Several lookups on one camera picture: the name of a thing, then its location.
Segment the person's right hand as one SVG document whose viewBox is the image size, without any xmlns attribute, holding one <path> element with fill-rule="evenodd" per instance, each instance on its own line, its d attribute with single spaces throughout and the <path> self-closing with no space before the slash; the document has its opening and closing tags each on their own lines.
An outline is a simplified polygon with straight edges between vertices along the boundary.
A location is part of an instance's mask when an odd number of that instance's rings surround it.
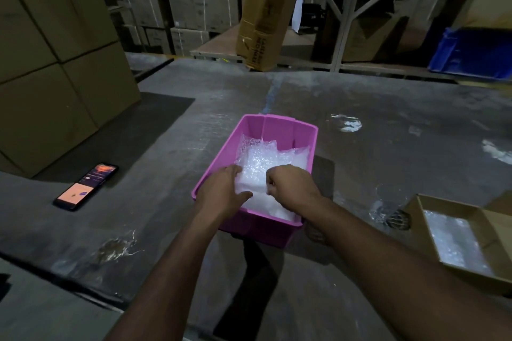
<svg viewBox="0 0 512 341">
<path fill-rule="evenodd" d="M 311 174 L 291 164 L 268 169 L 267 180 L 278 184 L 279 197 L 276 201 L 301 217 L 307 217 L 323 198 Z"/>
</svg>

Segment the person's left hand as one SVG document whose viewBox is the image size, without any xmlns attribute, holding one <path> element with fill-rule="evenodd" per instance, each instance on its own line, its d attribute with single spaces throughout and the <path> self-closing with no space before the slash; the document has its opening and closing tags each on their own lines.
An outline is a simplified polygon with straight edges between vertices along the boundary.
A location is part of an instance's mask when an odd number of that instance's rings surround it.
<svg viewBox="0 0 512 341">
<path fill-rule="evenodd" d="M 215 170 L 202 183 L 195 200 L 197 214 L 218 223 L 232 217 L 243 204 L 237 204 L 235 180 L 242 167 L 232 164 Z"/>
</svg>

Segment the clear bubble wrap sheet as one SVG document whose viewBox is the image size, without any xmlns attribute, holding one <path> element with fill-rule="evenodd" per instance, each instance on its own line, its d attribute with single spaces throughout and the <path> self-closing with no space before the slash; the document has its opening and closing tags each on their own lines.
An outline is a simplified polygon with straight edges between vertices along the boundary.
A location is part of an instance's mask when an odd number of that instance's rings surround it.
<svg viewBox="0 0 512 341">
<path fill-rule="evenodd" d="M 276 140 L 264 141 L 242 135 L 236 165 L 242 170 L 235 178 L 235 192 L 252 192 L 253 196 L 242 208 L 275 217 L 288 222 L 297 222 L 298 216 L 281 206 L 274 197 L 267 194 L 266 172 L 279 165 L 291 164 L 306 169 L 310 148 L 278 150 Z"/>
</svg>

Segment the person's right forearm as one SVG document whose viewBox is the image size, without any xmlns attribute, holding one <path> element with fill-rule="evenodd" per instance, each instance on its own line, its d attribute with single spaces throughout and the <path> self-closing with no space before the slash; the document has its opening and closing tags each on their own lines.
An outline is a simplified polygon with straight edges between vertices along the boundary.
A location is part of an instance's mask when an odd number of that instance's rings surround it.
<svg viewBox="0 0 512 341">
<path fill-rule="evenodd" d="M 376 311 L 408 341 L 512 341 L 512 313 L 322 196 L 301 210 L 355 274 Z"/>
</svg>

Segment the person's left forearm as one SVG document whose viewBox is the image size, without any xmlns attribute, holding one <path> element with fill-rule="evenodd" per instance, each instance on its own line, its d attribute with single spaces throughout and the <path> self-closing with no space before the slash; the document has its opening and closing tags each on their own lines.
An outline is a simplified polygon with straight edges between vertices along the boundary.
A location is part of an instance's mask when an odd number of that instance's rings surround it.
<svg viewBox="0 0 512 341">
<path fill-rule="evenodd" d="M 182 341 L 206 250 L 224 219 L 221 209 L 198 209 L 103 341 Z"/>
</svg>

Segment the pink plastic bin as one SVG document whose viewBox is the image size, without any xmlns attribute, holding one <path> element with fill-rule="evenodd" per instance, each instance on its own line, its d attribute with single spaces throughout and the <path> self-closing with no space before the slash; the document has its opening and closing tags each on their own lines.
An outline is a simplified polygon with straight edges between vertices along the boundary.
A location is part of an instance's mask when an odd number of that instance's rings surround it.
<svg viewBox="0 0 512 341">
<path fill-rule="evenodd" d="M 245 114 L 228 136 L 226 142 L 214 157 L 200 180 L 191 191 L 193 200 L 205 179 L 215 170 L 235 163 L 242 136 L 277 143 L 279 151 L 306 149 L 309 155 L 305 170 L 312 172 L 314 153 L 317 143 L 318 127 L 291 117 L 273 114 Z M 245 237 L 265 245 L 284 249 L 295 232 L 303 227 L 300 217 L 293 221 L 269 216 L 255 209 L 241 207 L 220 230 Z"/>
</svg>

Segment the person's foot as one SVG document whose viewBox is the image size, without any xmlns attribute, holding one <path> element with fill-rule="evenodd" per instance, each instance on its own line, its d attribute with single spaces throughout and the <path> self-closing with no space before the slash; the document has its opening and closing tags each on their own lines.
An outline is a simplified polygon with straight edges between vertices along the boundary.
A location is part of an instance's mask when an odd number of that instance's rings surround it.
<svg viewBox="0 0 512 341">
<path fill-rule="evenodd" d="M 305 234 L 313 242 L 329 247 L 327 237 L 317 229 L 310 221 L 305 221 Z"/>
</svg>

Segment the clear plastic scrap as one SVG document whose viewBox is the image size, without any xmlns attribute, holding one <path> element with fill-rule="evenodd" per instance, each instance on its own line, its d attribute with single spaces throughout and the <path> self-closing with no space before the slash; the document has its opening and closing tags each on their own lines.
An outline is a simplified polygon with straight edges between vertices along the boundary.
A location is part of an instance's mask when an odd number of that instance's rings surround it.
<svg viewBox="0 0 512 341">
<path fill-rule="evenodd" d="M 410 230 L 411 217 L 403 209 L 408 197 L 400 188 L 380 183 L 375 187 L 375 197 L 369 212 L 373 224 L 383 229 Z"/>
</svg>

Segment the black smartphone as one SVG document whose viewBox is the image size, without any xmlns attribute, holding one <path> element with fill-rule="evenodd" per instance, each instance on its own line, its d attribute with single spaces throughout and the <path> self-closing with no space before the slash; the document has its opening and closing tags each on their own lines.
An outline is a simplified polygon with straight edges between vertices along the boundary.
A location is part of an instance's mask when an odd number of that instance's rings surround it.
<svg viewBox="0 0 512 341">
<path fill-rule="evenodd" d="M 63 193 L 56 197 L 52 204 L 63 210 L 75 212 L 101 189 L 114 176 L 119 166 L 110 163 L 99 163 L 74 182 Z"/>
</svg>

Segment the brown cardboard box under rack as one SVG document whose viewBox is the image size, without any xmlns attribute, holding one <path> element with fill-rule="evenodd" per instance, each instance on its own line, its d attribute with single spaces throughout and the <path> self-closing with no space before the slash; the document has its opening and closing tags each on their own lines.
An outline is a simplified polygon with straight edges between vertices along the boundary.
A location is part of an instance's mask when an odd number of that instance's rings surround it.
<svg viewBox="0 0 512 341">
<path fill-rule="evenodd" d="M 368 15 L 356 18 L 350 27 L 342 62 L 384 61 L 393 56 L 409 17 Z"/>
</svg>

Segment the long narrow cardboard box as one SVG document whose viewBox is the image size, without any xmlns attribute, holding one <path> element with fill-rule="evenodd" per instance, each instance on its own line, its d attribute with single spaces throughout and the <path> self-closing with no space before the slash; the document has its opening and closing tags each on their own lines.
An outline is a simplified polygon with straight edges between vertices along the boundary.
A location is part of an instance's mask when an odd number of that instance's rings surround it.
<svg viewBox="0 0 512 341">
<path fill-rule="evenodd" d="M 237 55 L 253 70 L 277 65 L 296 0 L 244 0 L 236 43 Z"/>
</svg>

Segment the bubble wrap lining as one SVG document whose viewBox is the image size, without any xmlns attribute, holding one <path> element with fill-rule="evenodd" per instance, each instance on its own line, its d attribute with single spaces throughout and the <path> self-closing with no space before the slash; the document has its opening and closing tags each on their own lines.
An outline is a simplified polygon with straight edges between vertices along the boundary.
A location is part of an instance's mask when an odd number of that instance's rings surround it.
<svg viewBox="0 0 512 341">
<path fill-rule="evenodd" d="M 432 210 L 423 213 L 443 263 L 494 276 L 468 220 Z"/>
</svg>

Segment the open small cardboard box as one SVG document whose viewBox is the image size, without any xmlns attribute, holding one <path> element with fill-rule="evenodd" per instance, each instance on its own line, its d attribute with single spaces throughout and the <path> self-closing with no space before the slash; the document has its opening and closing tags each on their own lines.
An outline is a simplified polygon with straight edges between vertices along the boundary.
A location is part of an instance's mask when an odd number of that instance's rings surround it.
<svg viewBox="0 0 512 341">
<path fill-rule="evenodd" d="M 417 194 L 403 209 L 411 217 L 409 231 L 420 253 L 485 293 L 512 298 L 512 190 L 484 207 Z M 494 276 L 443 263 L 427 226 L 425 210 L 468 220 Z"/>
</svg>

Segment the blue plastic crate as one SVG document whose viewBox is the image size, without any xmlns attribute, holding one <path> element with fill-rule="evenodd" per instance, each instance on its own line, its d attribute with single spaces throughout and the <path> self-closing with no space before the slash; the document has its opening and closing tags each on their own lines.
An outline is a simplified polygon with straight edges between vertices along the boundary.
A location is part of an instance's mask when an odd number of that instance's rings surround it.
<svg viewBox="0 0 512 341">
<path fill-rule="evenodd" d="M 512 30 L 446 28 L 427 69 L 491 80 L 512 78 Z"/>
</svg>

